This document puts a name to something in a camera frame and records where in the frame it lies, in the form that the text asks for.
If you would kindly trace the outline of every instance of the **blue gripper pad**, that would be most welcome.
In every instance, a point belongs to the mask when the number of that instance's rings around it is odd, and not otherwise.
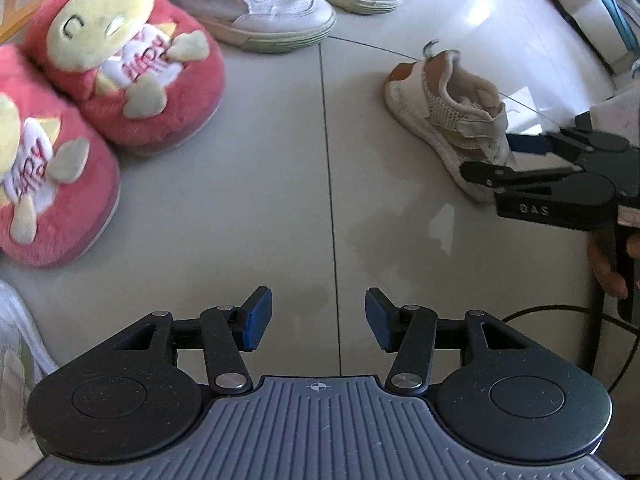
[[[514,152],[546,155],[553,151],[551,141],[543,136],[528,136],[523,134],[507,134],[509,147]]]
[[[271,320],[272,305],[271,289],[260,286],[238,309],[238,321],[230,328],[240,351],[251,352],[258,348]]]
[[[263,378],[213,403],[173,447],[132,463],[46,457],[27,480],[621,480],[594,456],[549,466],[494,462],[453,440],[417,397],[373,377]]]
[[[369,327],[380,348],[385,352],[397,352],[404,330],[399,327],[399,309],[382,293],[376,295],[369,289],[364,297],[364,309]]]

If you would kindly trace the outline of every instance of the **white fabric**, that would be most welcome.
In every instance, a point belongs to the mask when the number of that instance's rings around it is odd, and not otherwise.
[[[254,32],[292,32],[318,27],[332,17],[323,0],[171,0],[201,18]]]
[[[631,68],[634,57],[628,56],[629,51],[601,0],[589,0],[572,12],[572,17],[614,73],[626,72]]]
[[[147,23],[119,52],[103,62],[99,70],[121,88],[147,73],[161,86],[167,86],[183,69],[181,63],[164,57],[170,42],[171,38],[162,30]]]
[[[428,142],[444,163],[445,168],[469,196],[480,203],[493,203],[494,192],[478,184],[470,184],[460,175],[460,164],[466,155],[460,153],[425,117],[411,110],[409,99],[404,94],[404,81],[389,81],[385,84],[385,103],[389,111],[409,132]]]
[[[57,187],[45,179],[47,164],[52,157],[53,146],[42,126],[36,119],[27,118],[14,165],[2,180],[11,202],[17,204],[28,194],[33,198],[37,214],[53,203]]]
[[[640,27],[640,3],[637,0],[616,0],[616,3]]]
[[[41,458],[25,427],[31,389],[58,366],[16,291],[0,280],[0,478],[14,480]]]
[[[506,108],[500,103],[499,113],[491,116],[482,107],[460,96],[455,101],[447,92],[452,74],[460,61],[460,53],[446,51],[447,65],[438,82],[440,94],[429,90],[427,76],[424,73],[425,62],[414,65],[411,75],[402,81],[403,93],[411,101],[414,110],[433,126],[440,126],[452,132],[447,140],[463,150],[481,150],[486,160],[492,164],[513,164],[513,153],[506,140],[508,127]],[[460,71],[458,77],[464,77]]]
[[[594,130],[616,132],[634,146],[640,145],[640,87],[631,86],[625,92],[607,99],[590,110]]]

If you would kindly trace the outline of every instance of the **human hand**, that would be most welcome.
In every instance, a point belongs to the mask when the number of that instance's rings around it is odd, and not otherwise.
[[[640,232],[631,235],[626,240],[626,252],[634,259],[640,258]],[[591,264],[591,269],[593,269],[593,273],[604,291],[619,300],[625,300],[629,295],[629,291],[626,290],[625,280],[613,270],[611,262],[600,248],[597,236],[593,233],[589,234],[587,257]]]

